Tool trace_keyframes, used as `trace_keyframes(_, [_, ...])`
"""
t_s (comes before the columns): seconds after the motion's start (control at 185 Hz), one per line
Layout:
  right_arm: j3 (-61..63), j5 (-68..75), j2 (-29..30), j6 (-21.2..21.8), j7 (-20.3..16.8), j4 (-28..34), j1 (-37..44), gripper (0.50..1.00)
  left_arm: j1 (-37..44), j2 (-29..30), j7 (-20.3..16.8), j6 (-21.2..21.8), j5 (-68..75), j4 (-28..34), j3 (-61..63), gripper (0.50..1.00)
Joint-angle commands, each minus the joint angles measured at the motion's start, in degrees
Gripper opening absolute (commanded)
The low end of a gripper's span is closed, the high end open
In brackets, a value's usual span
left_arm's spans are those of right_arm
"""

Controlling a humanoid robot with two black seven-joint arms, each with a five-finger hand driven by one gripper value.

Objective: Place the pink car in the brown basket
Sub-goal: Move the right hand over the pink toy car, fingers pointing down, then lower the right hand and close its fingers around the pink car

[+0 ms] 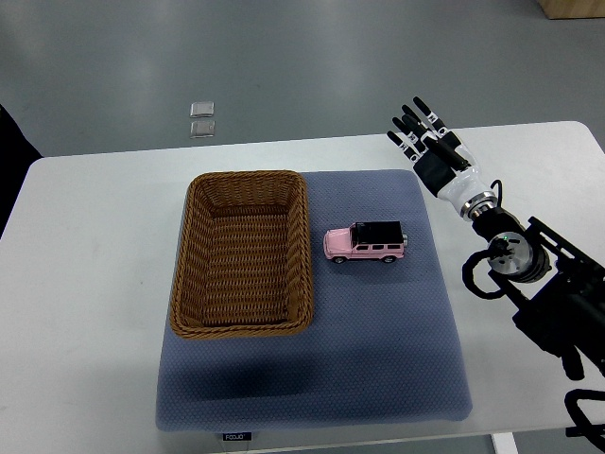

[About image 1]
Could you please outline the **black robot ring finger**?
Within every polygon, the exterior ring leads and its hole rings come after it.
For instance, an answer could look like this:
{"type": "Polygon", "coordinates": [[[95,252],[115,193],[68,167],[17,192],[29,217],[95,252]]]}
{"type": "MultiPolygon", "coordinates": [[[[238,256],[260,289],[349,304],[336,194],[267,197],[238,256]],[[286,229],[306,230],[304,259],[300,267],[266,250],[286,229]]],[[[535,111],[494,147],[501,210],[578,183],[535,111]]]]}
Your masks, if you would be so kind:
{"type": "Polygon", "coordinates": [[[393,117],[391,119],[391,122],[393,123],[393,125],[404,135],[404,137],[406,138],[406,136],[408,134],[411,133],[411,131],[406,127],[406,125],[403,123],[401,117],[393,117]]]}

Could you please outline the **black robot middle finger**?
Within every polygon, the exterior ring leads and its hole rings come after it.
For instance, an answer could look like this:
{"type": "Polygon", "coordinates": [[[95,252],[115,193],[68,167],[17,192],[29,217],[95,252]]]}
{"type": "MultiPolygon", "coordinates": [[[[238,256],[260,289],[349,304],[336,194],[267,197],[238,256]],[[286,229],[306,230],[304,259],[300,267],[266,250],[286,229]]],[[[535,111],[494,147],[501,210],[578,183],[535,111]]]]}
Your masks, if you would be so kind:
{"type": "Polygon", "coordinates": [[[404,104],[402,106],[402,112],[401,119],[403,123],[420,141],[424,141],[426,138],[433,138],[429,128],[408,105],[404,104]]]}

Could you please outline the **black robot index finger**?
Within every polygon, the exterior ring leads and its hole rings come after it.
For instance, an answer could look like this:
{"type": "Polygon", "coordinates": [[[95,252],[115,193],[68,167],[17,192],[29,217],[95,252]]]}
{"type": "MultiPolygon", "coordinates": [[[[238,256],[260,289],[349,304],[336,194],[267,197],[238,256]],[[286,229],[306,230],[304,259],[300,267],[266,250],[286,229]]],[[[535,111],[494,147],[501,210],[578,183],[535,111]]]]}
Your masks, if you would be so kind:
{"type": "Polygon", "coordinates": [[[413,103],[422,112],[428,121],[430,128],[438,137],[444,137],[445,134],[449,132],[448,128],[445,126],[439,116],[434,113],[433,110],[429,108],[422,99],[420,99],[418,96],[414,96],[413,103]]]}

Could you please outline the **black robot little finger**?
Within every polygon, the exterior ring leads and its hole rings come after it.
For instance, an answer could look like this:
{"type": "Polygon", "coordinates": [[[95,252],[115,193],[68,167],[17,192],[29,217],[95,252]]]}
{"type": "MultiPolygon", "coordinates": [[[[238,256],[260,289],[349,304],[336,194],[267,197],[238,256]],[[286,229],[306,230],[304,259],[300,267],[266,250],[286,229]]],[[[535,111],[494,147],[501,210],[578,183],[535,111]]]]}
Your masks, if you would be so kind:
{"type": "Polygon", "coordinates": [[[411,163],[416,163],[422,157],[423,144],[413,132],[406,136],[407,141],[403,140],[394,131],[388,131],[387,137],[402,151],[411,163]]]}

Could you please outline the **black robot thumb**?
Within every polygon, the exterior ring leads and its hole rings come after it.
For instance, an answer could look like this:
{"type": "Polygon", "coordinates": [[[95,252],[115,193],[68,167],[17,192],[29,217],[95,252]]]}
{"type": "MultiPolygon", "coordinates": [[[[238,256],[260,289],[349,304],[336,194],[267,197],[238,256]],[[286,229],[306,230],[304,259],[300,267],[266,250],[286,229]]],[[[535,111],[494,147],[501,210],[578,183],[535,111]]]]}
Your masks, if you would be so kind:
{"type": "Polygon", "coordinates": [[[471,166],[467,159],[459,155],[453,148],[439,138],[425,135],[423,137],[423,143],[429,151],[455,171],[463,171],[471,166]]]}

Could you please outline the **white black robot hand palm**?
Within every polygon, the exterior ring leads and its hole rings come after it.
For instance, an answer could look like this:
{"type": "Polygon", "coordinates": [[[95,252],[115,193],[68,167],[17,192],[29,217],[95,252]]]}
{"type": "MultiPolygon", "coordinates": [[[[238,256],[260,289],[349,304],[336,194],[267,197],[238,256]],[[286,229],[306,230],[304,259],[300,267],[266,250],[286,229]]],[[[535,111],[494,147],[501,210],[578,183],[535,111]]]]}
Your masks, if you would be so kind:
{"type": "Polygon", "coordinates": [[[455,171],[425,147],[420,160],[413,164],[413,170],[425,188],[434,197],[449,201],[462,218],[478,218],[494,208],[495,194],[482,181],[479,165],[467,146],[452,131],[444,137],[432,135],[467,159],[471,166],[455,171]]]}

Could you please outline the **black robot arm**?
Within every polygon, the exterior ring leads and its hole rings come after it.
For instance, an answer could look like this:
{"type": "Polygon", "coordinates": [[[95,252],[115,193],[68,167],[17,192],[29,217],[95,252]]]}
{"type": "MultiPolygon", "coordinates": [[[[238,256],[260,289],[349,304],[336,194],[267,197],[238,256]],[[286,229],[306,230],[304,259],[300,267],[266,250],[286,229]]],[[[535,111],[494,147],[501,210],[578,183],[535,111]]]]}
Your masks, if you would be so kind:
{"type": "Polygon", "coordinates": [[[433,197],[452,205],[483,238],[461,268],[476,297],[508,297],[515,326],[559,358],[572,380],[583,360],[604,368],[604,268],[537,218],[522,223],[502,205],[502,183],[483,182],[475,157],[419,97],[393,117],[388,138],[433,197]]]}

